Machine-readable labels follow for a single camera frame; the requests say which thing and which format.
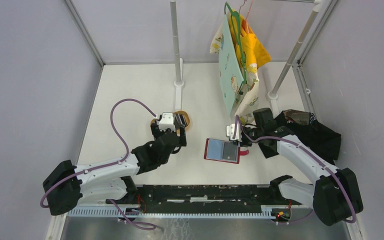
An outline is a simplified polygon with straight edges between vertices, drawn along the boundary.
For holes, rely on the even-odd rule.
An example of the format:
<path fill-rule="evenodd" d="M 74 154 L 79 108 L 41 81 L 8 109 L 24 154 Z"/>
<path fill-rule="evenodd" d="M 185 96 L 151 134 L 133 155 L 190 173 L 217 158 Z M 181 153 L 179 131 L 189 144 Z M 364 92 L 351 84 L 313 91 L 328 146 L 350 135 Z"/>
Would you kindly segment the yellow oval card tray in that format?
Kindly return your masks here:
<path fill-rule="evenodd" d="M 151 121 L 150 126 L 156 128 L 159 131 L 177 131 L 180 126 L 185 128 L 190 125 L 189 115 L 182 110 L 176 112 L 163 112 L 159 117 Z"/>

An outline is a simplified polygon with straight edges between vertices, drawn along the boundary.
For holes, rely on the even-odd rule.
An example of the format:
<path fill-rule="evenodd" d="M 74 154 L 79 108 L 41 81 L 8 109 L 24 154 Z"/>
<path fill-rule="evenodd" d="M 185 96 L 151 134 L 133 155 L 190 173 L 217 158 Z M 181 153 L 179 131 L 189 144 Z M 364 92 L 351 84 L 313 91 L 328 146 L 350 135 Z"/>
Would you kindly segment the black VIP credit card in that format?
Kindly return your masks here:
<path fill-rule="evenodd" d="M 229 163 L 238 162 L 239 147 L 233 142 L 223 143 L 221 159 Z"/>

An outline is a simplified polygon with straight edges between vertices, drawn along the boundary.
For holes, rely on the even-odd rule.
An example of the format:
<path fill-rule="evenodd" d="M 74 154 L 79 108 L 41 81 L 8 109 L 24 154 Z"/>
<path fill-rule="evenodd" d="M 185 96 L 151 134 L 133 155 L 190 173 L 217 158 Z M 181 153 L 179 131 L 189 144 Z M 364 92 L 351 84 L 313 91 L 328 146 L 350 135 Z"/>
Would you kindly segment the red card holder wallet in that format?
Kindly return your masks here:
<path fill-rule="evenodd" d="M 217 162 L 223 162 L 223 163 L 231 163 L 231 164 L 239 164 L 240 158 L 242 156 L 246 156 L 249 154 L 249 150 L 241 150 L 241 147 L 239 147 L 238 152 L 238 162 L 227 162 L 222 160 L 222 151 L 223 151 L 223 144 L 224 140 L 219 139 L 213 139 L 213 138 L 207 138 L 205 142 L 205 150 L 204 150 L 204 159 L 210 160 L 210 161 L 217 161 Z"/>

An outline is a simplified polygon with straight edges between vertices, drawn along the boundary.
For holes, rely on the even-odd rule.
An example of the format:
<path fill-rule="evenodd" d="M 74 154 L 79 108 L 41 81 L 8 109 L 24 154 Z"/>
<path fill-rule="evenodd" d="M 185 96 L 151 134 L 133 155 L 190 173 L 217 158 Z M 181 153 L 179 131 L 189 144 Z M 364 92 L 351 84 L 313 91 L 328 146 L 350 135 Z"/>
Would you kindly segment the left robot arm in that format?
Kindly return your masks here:
<path fill-rule="evenodd" d="M 137 198 L 132 177 L 156 170 L 186 145 L 186 127 L 180 125 L 174 131 L 158 131 L 154 140 L 101 164 L 62 161 L 42 183 L 45 194 L 40 206 L 58 216 L 83 203 L 122 200 L 131 204 Z"/>

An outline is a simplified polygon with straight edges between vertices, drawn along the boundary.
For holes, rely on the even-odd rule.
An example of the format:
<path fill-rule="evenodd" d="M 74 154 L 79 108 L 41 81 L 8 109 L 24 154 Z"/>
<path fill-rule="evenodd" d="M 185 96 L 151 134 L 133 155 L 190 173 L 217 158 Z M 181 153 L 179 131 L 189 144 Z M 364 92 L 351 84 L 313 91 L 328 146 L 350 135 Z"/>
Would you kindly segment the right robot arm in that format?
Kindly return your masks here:
<path fill-rule="evenodd" d="M 265 158 L 283 156 L 309 179 L 303 183 L 280 176 L 270 182 L 269 199 L 275 204 L 286 200 L 303 204 L 327 226 L 355 223 L 364 206 L 355 173 L 334 164 L 341 135 L 310 112 L 289 109 L 274 116 L 264 107 L 252 114 L 253 123 L 242 124 L 237 118 L 226 127 L 228 139 L 241 147 L 257 144 Z"/>

